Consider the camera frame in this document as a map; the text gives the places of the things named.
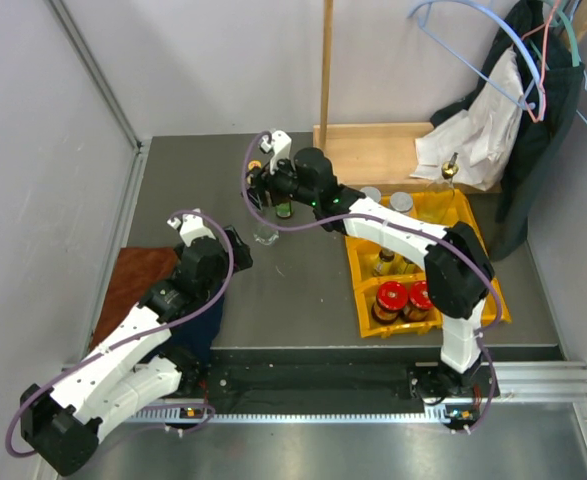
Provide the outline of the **red sauce bottle yellow cap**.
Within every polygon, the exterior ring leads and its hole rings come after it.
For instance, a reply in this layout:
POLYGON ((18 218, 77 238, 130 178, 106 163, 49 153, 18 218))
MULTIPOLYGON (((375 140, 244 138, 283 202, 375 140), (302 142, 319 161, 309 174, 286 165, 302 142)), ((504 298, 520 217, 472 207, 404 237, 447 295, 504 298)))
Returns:
POLYGON ((293 216, 293 206, 290 198, 282 198, 276 201, 275 214, 279 219, 288 220, 293 216))

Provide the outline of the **green bottle gold pourer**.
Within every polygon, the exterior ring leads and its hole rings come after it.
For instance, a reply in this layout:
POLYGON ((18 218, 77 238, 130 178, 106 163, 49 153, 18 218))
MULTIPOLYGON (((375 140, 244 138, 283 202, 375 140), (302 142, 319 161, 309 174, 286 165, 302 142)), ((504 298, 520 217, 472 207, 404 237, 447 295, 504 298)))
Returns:
POLYGON ((251 171, 253 169, 261 169, 261 168, 262 168, 262 164, 258 160, 252 160, 247 165, 247 170, 248 171, 251 171))

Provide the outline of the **silver lid spice jar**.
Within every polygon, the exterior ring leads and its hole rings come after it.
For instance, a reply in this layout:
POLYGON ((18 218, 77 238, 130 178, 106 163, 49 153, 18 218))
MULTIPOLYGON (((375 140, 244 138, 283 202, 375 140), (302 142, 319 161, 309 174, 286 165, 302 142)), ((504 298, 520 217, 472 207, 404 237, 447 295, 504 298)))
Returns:
POLYGON ((367 198, 372 199, 373 201, 380 203, 382 199, 382 194, 379 189, 372 186, 365 186, 360 189, 362 193, 365 194, 367 198))
POLYGON ((389 206, 398 213, 410 215, 414 210, 414 201, 406 192, 395 192, 389 197, 389 206))

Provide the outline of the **clear bottle red label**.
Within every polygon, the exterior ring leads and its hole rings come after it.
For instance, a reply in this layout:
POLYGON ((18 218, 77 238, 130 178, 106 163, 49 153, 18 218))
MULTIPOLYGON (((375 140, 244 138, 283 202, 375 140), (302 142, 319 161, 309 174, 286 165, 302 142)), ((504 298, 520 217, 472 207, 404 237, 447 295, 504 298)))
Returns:
POLYGON ((279 239, 279 231, 258 221, 253 229, 254 240, 263 246, 271 246, 279 239))

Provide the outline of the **small brown cap bottle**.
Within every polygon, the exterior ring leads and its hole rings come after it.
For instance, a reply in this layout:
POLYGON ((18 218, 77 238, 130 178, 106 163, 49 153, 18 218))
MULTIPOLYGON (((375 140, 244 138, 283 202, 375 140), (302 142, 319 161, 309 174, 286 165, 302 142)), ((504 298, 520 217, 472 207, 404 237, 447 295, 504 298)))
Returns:
POLYGON ((388 275, 393 266, 394 259, 395 253, 392 250, 381 248, 375 260, 372 274, 377 277, 388 275))

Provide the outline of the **yellow label brown cap bottle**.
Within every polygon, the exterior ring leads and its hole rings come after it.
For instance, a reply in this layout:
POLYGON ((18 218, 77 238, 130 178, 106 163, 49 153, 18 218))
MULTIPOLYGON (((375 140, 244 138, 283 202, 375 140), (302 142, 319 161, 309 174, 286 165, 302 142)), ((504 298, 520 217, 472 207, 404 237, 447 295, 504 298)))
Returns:
POLYGON ((399 275, 413 275, 421 271, 420 267, 407 257, 398 260, 397 272, 399 275))

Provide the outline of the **clear bottle gold pourer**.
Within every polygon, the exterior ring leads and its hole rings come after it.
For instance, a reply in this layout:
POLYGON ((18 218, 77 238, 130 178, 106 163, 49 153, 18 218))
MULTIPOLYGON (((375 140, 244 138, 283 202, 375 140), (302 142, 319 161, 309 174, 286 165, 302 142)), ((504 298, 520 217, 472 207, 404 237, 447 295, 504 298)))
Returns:
POLYGON ((432 224, 442 223, 455 198, 454 177, 459 171, 457 160, 458 153, 454 152, 440 167, 439 176, 424 191, 422 203, 417 210, 421 221, 432 224))

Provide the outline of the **red lid jar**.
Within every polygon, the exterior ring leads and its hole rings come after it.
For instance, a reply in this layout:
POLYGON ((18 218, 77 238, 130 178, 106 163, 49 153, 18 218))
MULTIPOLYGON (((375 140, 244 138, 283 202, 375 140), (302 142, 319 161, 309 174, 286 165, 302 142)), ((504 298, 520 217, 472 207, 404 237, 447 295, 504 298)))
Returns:
POLYGON ((403 317, 408 322, 423 321, 433 308, 425 281, 415 282, 408 289, 408 300, 403 309, 403 317))
POLYGON ((391 325, 398 320, 408 303, 406 287, 397 281, 382 283, 371 307, 373 319, 381 325, 391 325))

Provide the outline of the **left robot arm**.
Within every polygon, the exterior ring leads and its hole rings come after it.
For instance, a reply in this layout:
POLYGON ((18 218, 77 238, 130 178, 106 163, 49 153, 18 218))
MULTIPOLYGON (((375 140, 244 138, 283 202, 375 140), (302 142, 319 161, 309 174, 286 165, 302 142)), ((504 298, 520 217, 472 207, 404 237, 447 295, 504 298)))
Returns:
POLYGON ((155 401, 200 389, 233 274, 253 264, 232 226, 199 211, 169 219, 177 263, 120 324, 55 381, 27 388, 14 419, 22 439, 60 476, 87 466, 120 424, 155 401))

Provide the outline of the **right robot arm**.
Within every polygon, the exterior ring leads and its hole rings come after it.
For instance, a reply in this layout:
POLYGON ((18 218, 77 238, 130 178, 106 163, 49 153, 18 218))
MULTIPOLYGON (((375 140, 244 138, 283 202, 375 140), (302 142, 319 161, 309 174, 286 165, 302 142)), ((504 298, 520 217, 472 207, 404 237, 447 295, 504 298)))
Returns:
POLYGON ((315 147, 291 151, 281 130, 258 133, 249 143, 240 175, 250 210, 291 201, 309 207, 315 225, 370 241, 412 261, 426 278, 427 292, 443 317, 442 388, 460 396, 477 380, 482 360, 481 316, 494 270, 473 228, 447 227, 401 214, 337 180, 331 161, 315 147))

